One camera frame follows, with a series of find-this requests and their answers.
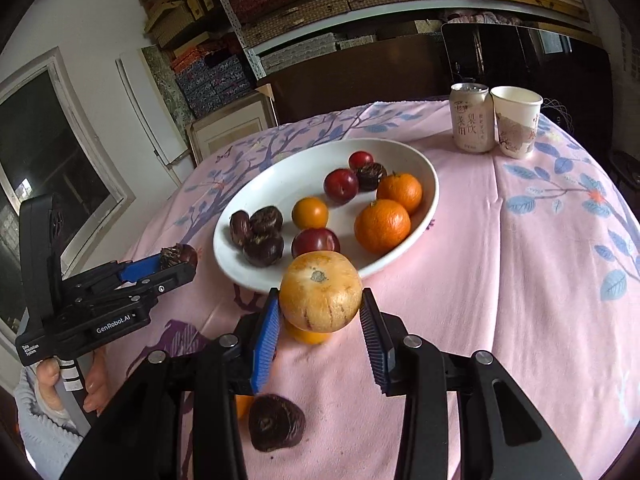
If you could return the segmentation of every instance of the paper cup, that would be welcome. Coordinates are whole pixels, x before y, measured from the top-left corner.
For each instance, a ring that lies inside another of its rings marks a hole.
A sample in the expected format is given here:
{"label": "paper cup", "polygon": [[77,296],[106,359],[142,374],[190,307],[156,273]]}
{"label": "paper cup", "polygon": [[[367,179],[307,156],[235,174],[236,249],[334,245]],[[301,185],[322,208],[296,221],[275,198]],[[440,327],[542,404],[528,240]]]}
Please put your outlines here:
{"label": "paper cup", "polygon": [[536,139],[542,97],[517,86],[497,86],[491,90],[491,95],[500,149],[513,158],[528,157]]}

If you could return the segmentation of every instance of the oval plate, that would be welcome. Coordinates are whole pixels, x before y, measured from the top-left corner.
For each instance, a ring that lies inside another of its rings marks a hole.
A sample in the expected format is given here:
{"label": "oval plate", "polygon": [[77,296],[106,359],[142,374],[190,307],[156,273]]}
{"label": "oval plate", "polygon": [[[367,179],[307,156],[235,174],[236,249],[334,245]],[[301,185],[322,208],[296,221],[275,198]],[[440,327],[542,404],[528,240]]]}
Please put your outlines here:
{"label": "oval plate", "polygon": [[[411,234],[391,252],[377,256],[365,251],[353,235],[353,222],[367,203],[375,200],[376,192],[359,193],[341,206],[334,205],[324,194],[324,178],[337,168],[349,167],[349,156],[364,150],[373,155],[391,174],[411,173],[423,189],[422,203],[411,218]],[[329,206],[327,227],[340,239],[340,252],[358,269],[361,278],[379,272],[411,247],[428,227],[438,205],[440,187],[430,161],[406,144],[386,139],[349,139],[328,142],[295,153],[263,171],[247,183],[232,198],[220,215],[213,234],[213,253],[225,275],[250,290],[267,294],[280,281],[291,257],[291,242],[299,229],[291,221],[291,210],[305,196],[317,196]],[[284,217],[282,236],[285,249],[282,259],[271,267],[254,267],[244,259],[242,251],[231,242],[229,219],[240,209],[252,215],[261,207],[276,206]]]}

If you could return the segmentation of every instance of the shelf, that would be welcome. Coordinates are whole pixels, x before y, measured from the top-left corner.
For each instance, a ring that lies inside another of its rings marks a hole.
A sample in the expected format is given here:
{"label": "shelf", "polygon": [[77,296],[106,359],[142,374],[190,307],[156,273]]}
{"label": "shelf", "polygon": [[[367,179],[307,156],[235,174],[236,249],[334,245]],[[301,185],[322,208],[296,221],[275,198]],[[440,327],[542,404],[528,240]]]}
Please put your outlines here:
{"label": "shelf", "polygon": [[394,14],[397,12],[409,12],[411,10],[427,10],[427,9],[486,9],[486,10],[508,10],[510,12],[520,12],[525,14],[531,14],[537,17],[548,18],[555,20],[556,22],[567,23],[574,27],[582,28],[591,32],[591,25],[589,22],[578,20],[562,12],[555,10],[545,9],[544,7],[531,6],[527,4],[520,4],[517,2],[506,2],[503,0],[415,0],[412,2],[398,2],[395,4],[380,5],[376,7],[367,7],[367,9],[351,10],[338,16],[332,16],[325,20],[320,20],[315,23],[310,23],[304,27],[296,28],[286,34],[273,38],[272,40],[265,41],[257,46],[254,46],[253,51],[256,54],[261,54],[268,50],[272,50],[289,41],[297,40],[307,34],[313,34],[320,32],[327,28],[335,27],[336,25],[342,25],[343,23],[356,22],[357,20],[364,20],[366,18],[373,18],[375,16],[383,16],[385,14]]}

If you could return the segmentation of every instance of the floral tablecloth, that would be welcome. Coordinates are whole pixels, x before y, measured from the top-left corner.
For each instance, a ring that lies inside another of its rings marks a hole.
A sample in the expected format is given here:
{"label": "floral tablecloth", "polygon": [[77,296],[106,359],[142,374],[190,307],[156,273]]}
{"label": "floral tablecloth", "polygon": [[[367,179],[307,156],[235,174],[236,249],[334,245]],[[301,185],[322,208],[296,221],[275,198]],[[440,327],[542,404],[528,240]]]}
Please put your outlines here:
{"label": "floral tablecloth", "polygon": [[[586,480],[615,459],[640,416],[640,228],[602,168],[542,118],[528,160],[470,155],[452,140],[448,102],[375,103],[285,124],[205,160],[127,254],[176,242],[200,258],[193,283],[165,294],[152,323],[108,348],[118,387],[152,349],[201,349],[264,298],[226,279],[212,233],[231,197],[299,150],[347,137],[385,137],[425,153],[438,173],[434,225],[400,259],[366,280],[381,310],[441,350],[489,349],[556,432]],[[249,478],[391,479],[404,399],[374,384],[355,320],[317,347],[281,334],[269,392],[307,417],[297,447],[257,452],[241,423]],[[190,424],[192,403],[185,403]],[[449,477],[459,474],[454,397]],[[182,475],[189,476],[190,432]]]}

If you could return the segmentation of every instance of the bolt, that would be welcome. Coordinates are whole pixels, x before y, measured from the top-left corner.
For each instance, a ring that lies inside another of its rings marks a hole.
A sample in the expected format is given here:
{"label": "bolt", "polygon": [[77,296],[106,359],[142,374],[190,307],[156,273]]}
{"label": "bolt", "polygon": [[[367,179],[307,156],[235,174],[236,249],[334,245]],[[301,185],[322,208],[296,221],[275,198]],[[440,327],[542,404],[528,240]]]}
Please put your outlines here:
{"label": "bolt", "polygon": [[220,346],[224,348],[233,348],[238,344],[238,338],[233,334],[225,334],[220,336]]}
{"label": "bolt", "polygon": [[404,346],[408,346],[409,348],[420,348],[422,346],[422,339],[417,335],[408,335],[402,339]]}
{"label": "bolt", "polygon": [[476,352],[476,361],[478,361],[481,365],[490,365],[494,362],[494,356],[491,355],[491,352],[481,350],[479,352]]}
{"label": "bolt", "polygon": [[146,360],[149,361],[153,365],[160,364],[162,361],[166,359],[166,353],[162,350],[154,350],[146,357]]}

